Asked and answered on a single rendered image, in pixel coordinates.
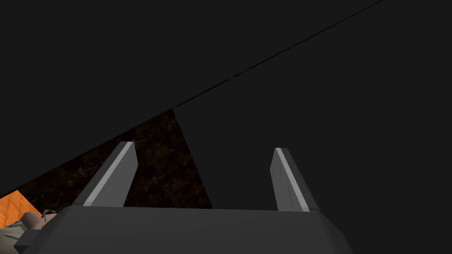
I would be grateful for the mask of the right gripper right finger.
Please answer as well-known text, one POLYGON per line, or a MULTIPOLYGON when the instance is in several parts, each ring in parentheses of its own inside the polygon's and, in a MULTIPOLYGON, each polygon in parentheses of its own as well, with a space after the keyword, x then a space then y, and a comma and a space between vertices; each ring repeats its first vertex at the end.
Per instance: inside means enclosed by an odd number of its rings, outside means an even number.
POLYGON ((320 212, 299 167, 287 148, 275 148, 270 174, 278 211, 320 212))

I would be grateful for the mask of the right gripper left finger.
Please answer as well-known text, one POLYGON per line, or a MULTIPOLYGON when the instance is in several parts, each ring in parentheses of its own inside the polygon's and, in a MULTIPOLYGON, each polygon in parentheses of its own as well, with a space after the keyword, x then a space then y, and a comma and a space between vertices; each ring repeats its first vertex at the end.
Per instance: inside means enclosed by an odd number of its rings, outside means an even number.
POLYGON ((122 207, 137 168, 134 142, 120 142, 72 205, 122 207))

